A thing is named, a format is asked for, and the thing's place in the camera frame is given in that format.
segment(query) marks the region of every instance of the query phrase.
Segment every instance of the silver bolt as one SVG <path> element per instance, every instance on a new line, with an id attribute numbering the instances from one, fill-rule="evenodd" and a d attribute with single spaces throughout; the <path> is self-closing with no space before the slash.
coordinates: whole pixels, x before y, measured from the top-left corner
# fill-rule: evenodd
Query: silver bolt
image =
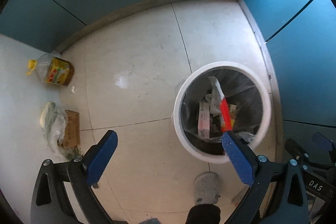
<path id="1" fill-rule="evenodd" d="M 75 155 L 74 157 L 73 157 L 73 161 L 75 161 L 75 162 L 79 162 L 79 161 L 81 161 L 83 159 L 83 156 L 82 155 Z"/>
<path id="2" fill-rule="evenodd" d="M 259 160 L 260 162 L 266 162 L 266 161 L 267 161 L 267 158 L 266 158 L 264 155 L 259 155 L 259 156 L 258 156 L 258 160 Z"/>
<path id="3" fill-rule="evenodd" d="M 50 164 L 50 160 L 45 160 L 44 162 L 43 162 L 43 165 L 44 166 L 48 166 Z"/>
<path id="4" fill-rule="evenodd" d="M 294 160 L 294 159 L 291 159 L 289 162 L 290 162 L 290 163 L 291 163 L 291 165 L 293 165 L 293 166 L 297 165 L 297 161 L 296 161 L 296 160 Z"/>

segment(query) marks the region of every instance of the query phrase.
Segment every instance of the white trash can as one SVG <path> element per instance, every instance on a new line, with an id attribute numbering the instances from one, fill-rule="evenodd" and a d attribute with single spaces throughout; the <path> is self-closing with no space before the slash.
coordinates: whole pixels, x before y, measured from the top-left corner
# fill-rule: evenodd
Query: white trash can
<path id="1" fill-rule="evenodd" d="M 218 78 L 226 100 L 237 105 L 237 118 L 233 131 L 250 131 L 256 148 L 268 132 L 272 107 L 266 87 L 249 68 L 234 62 L 215 62 L 192 73 L 177 94 L 173 121 L 176 134 L 184 148 L 196 158 L 213 163 L 229 162 L 221 143 L 205 143 L 197 136 L 198 104 L 211 88 L 208 76 Z"/>

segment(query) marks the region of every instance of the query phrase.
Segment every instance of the black pants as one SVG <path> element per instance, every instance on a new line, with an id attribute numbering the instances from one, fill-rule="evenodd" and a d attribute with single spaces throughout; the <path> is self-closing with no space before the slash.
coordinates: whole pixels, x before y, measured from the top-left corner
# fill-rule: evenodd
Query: black pants
<path id="1" fill-rule="evenodd" d="M 185 224 L 219 224 L 221 209 L 214 204 L 201 204 L 192 207 Z"/>

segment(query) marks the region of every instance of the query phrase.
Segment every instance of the white wall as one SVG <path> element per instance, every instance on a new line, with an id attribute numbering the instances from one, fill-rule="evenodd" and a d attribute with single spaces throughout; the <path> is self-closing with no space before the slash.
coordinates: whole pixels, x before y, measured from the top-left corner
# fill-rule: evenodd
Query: white wall
<path id="1" fill-rule="evenodd" d="M 0 35 L 0 188 L 24 224 L 44 159 L 56 159 L 42 137 L 41 110 L 59 101 L 59 87 L 26 76 L 27 61 L 44 52 Z"/>

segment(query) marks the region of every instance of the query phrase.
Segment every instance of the tile floor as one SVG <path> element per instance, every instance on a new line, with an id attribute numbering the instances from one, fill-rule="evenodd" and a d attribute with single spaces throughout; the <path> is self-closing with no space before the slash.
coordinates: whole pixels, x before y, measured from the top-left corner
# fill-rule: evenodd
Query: tile floor
<path id="1" fill-rule="evenodd" d="M 184 224 L 193 206 L 193 180 L 206 171 L 220 177 L 222 220 L 243 189 L 231 164 L 191 156 L 170 119 L 175 86 L 215 61 L 254 70 L 272 95 L 253 31 L 235 0 L 192 0 L 153 8 L 105 27 L 62 54 L 75 67 L 61 90 L 66 108 L 80 113 L 81 151 L 108 129 L 118 148 L 94 192 L 115 220 L 139 223 L 157 217 Z M 275 124 L 256 153 L 275 157 Z"/>

